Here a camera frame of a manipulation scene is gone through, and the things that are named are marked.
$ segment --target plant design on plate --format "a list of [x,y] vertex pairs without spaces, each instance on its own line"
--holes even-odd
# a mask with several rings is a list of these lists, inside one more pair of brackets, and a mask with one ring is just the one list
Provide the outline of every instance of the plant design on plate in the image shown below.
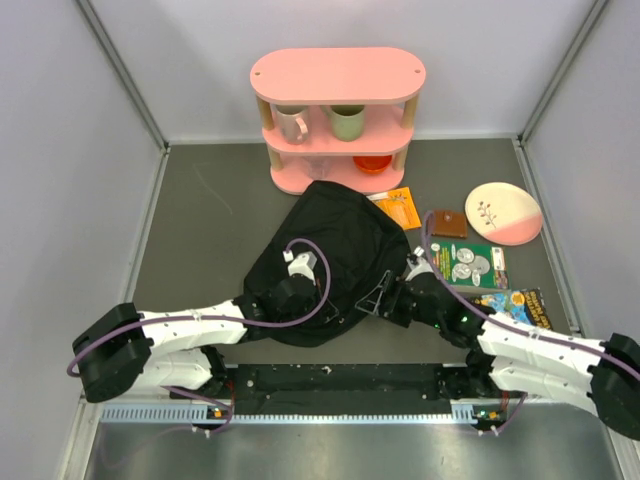
[[498,228],[496,226],[495,223],[493,223],[493,221],[498,217],[498,215],[491,213],[491,204],[487,203],[485,205],[485,203],[481,200],[478,202],[478,211],[480,212],[480,216],[484,217],[484,224],[485,225],[491,225],[493,228]]

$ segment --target wooden shelf post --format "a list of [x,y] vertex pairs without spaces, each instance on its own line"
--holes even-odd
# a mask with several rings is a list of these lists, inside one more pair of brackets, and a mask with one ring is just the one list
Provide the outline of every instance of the wooden shelf post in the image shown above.
[[284,164],[280,158],[280,154],[267,145],[267,151],[269,152],[269,161],[271,162],[271,168],[274,170],[282,170]]
[[417,109],[418,94],[407,100],[404,104],[404,112],[402,112],[402,120],[400,121],[402,128],[413,128],[413,120],[416,118]]
[[408,149],[409,147],[406,146],[393,156],[393,160],[391,161],[391,168],[398,171],[404,169],[404,163],[407,160]]
[[262,127],[265,130],[273,130],[275,124],[273,123],[273,115],[271,114],[271,105],[269,105],[269,102],[265,102],[258,96],[256,96],[256,100],[258,100],[258,109],[260,110],[260,118],[262,118]]

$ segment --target plate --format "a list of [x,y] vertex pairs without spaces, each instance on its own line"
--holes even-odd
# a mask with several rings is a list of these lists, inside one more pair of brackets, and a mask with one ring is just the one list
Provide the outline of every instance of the plate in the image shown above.
[[538,236],[542,211],[531,195],[510,183],[485,183],[467,197],[465,213],[473,229],[500,245],[522,245]]

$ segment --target cup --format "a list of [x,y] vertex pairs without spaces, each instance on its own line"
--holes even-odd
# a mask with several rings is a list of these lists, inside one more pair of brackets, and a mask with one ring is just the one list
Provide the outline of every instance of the cup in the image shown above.
[[307,157],[307,173],[313,180],[324,180],[329,174],[331,160],[327,157]]
[[309,109],[304,105],[276,105],[276,120],[287,142],[298,145],[309,137]]
[[343,142],[352,142],[364,131],[364,105],[332,105],[322,107],[329,117],[333,135]]

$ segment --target orange booklet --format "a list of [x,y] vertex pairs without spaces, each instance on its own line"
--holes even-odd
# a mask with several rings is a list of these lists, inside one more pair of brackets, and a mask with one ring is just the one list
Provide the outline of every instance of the orange booklet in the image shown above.
[[409,187],[376,193],[367,198],[393,218],[404,230],[419,228],[422,225]]

